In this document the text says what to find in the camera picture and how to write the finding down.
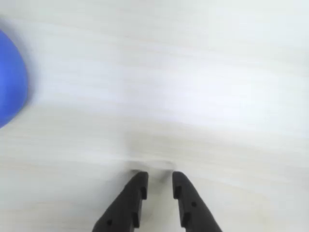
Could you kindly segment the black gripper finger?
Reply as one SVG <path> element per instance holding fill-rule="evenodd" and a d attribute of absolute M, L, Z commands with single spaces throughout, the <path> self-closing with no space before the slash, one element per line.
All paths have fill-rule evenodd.
<path fill-rule="evenodd" d="M 148 173 L 137 172 L 95 223 L 94 232 L 133 232 L 140 227 L 142 201 L 147 199 Z"/>
<path fill-rule="evenodd" d="M 187 232 L 220 232 L 212 213 L 182 172 L 172 173 L 173 198 L 178 200 L 181 227 Z"/>

